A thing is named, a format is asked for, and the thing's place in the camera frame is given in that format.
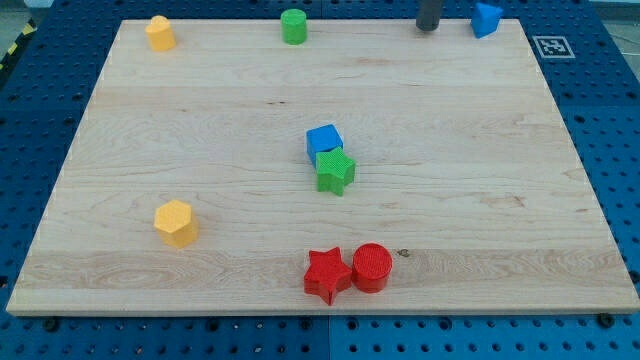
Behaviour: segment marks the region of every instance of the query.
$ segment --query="red block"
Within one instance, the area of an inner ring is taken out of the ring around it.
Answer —
[[[318,295],[328,305],[340,291],[351,287],[351,269],[342,262],[340,248],[327,252],[309,251],[311,266],[304,275],[304,292]]]
[[[353,284],[366,293],[376,293],[387,286],[392,267],[387,249],[374,243],[364,244],[353,254]]]

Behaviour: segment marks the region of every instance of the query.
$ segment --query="red cylinder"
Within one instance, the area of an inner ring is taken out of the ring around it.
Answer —
[[[366,293],[376,293],[385,286],[393,267],[391,254],[382,245],[364,244],[353,254],[353,284]]]

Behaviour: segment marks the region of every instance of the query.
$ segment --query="green cylinder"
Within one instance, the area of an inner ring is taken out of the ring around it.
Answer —
[[[289,45],[299,45],[307,40],[307,14],[298,9],[289,9],[280,15],[282,40]]]

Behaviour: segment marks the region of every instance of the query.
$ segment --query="green block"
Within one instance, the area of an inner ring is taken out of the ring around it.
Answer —
[[[318,191],[331,191],[342,196],[344,187],[353,182],[356,162],[348,158],[341,147],[316,154]]]
[[[289,9],[280,15],[282,40],[290,45],[299,45],[307,40],[307,14],[298,9]]]

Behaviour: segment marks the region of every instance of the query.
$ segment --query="green star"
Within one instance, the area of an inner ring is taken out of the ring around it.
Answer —
[[[316,154],[318,191],[331,191],[342,196],[344,187],[353,182],[356,162],[348,158],[341,147]]]

